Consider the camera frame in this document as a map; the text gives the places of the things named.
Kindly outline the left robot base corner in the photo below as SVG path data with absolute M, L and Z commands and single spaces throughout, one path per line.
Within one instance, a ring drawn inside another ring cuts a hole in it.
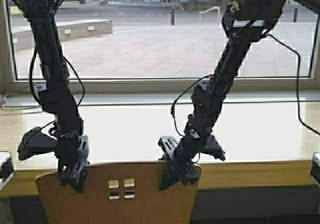
M 9 151 L 0 152 L 0 190 L 2 190 L 14 176 L 12 154 Z

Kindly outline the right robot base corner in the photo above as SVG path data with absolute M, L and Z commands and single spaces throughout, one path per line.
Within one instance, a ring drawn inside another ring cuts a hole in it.
M 310 177 L 320 186 L 320 153 L 315 152 L 312 156 Z

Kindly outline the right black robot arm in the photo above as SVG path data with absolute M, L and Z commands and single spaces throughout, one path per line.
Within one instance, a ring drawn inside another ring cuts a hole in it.
M 198 153 L 224 159 L 224 152 L 212 134 L 213 127 L 250 47 L 275 28 L 286 1 L 230 0 L 227 4 L 221 24 L 228 41 L 214 73 L 198 82 L 193 90 L 193 112 L 188 116 L 184 135 L 177 146 L 170 137 L 159 140 L 163 159 L 173 170 L 192 168 L 192 160 Z M 320 0 L 294 1 L 314 13 L 320 11 Z

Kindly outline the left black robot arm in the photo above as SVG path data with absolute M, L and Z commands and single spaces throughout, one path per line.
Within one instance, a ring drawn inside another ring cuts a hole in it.
M 84 191 L 88 173 L 89 140 L 84 135 L 84 121 L 69 88 L 69 61 L 61 47 L 55 15 L 64 0 L 10 0 L 30 24 L 35 42 L 33 58 L 40 60 L 44 81 L 34 84 L 29 77 L 32 96 L 41 109 L 54 115 L 48 134 L 41 127 L 24 133 L 17 148 L 18 158 L 54 153 L 57 177 L 62 186 Z

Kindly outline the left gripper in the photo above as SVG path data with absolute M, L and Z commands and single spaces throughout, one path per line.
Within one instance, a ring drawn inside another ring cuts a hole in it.
M 69 185 L 77 193 L 84 192 L 87 178 L 89 139 L 87 135 L 73 132 L 61 135 L 57 142 L 58 179 L 61 187 Z

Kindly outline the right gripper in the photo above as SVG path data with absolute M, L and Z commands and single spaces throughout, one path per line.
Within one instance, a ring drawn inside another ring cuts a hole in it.
M 158 161 L 166 161 L 173 169 L 196 169 L 197 162 L 193 159 L 208 144 L 208 137 L 200 137 L 193 129 L 177 140 L 174 136 L 164 135 L 158 140 L 162 156 Z

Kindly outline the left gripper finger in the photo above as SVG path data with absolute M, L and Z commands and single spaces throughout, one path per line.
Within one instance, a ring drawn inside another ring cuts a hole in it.
M 167 160 L 167 169 L 162 175 L 159 190 L 165 191 L 179 182 L 184 186 L 195 185 L 199 179 L 200 172 L 192 160 L 186 162 Z

